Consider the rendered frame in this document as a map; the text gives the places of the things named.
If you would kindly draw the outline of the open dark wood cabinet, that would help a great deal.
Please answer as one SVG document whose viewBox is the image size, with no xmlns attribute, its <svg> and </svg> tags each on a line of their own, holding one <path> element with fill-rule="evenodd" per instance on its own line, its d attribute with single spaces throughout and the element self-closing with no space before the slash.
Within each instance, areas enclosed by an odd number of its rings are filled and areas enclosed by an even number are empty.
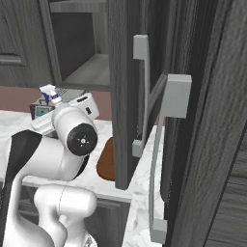
<svg viewBox="0 0 247 247">
<path fill-rule="evenodd" d="M 108 91 L 107 0 L 39 0 L 54 84 Z"/>
</svg>

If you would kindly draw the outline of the dark wood cabinet door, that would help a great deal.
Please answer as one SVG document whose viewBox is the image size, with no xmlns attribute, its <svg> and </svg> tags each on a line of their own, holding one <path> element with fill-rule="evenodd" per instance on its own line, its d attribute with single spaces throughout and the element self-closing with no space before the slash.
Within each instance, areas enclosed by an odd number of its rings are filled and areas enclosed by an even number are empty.
<svg viewBox="0 0 247 247">
<path fill-rule="evenodd" d="M 133 37 L 148 35 L 150 96 L 146 142 L 162 98 L 162 77 L 171 70 L 173 35 L 181 0 L 107 0 L 108 48 L 114 143 L 115 186 L 128 188 L 139 158 L 144 120 L 144 62 L 133 58 Z"/>
<path fill-rule="evenodd" d="M 165 122 L 163 247 L 247 247 L 247 0 L 171 0 L 170 71 L 192 77 Z"/>
<path fill-rule="evenodd" d="M 0 86 L 53 81 L 38 0 L 0 0 Z"/>
</svg>

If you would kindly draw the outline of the blue and white spray bottle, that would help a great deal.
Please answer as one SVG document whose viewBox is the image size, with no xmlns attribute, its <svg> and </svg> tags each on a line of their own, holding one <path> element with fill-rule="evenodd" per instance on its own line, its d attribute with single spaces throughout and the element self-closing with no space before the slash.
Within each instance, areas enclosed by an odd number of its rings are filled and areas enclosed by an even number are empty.
<svg viewBox="0 0 247 247">
<path fill-rule="evenodd" d="M 51 84 L 40 87 L 40 91 L 44 96 L 46 104 L 49 102 L 56 104 L 62 101 L 61 97 L 56 92 L 56 87 Z"/>
</svg>

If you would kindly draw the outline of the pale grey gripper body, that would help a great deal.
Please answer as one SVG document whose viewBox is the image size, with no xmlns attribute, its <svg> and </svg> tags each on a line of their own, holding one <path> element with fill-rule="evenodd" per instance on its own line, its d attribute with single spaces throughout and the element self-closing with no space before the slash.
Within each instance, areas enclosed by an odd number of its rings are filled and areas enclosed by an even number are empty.
<svg viewBox="0 0 247 247">
<path fill-rule="evenodd" d="M 84 91 L 76 89 L 58 88 L 57 94 L 62 98 L 63 101 L 71 101 L 74 98 L 82 96 L 84 94 Z"/>
</svg>

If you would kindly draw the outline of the grey appliance with teal screen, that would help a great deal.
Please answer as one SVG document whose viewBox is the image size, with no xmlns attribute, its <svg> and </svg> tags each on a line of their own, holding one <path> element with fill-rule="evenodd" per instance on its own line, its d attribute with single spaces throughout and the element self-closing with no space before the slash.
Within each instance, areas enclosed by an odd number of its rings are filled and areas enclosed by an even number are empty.
<svg viewBox="0 0 247 247">
<path fill-rule="evenodd" d="M 43 98 L 38 98 L 35 102 L 30 104 L 30 113 L 32 119 L 36 119 L 54 109 L 51 102 L 46 103 Z"/>
</svg>

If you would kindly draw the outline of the brown wooden cutting board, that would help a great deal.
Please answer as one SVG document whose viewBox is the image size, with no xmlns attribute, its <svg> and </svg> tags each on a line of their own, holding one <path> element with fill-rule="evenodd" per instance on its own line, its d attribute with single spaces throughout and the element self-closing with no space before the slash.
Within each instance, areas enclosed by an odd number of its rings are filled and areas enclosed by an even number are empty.
<svg viewBox="0 0 247 247">
<path fill-rule="evenodd" d="M 113 138 L 110 137 L 100 155 L 100 158 L 96 164 L 97 174 L 106 180 L 114 181 L 114 146 Z"/>
</svg>

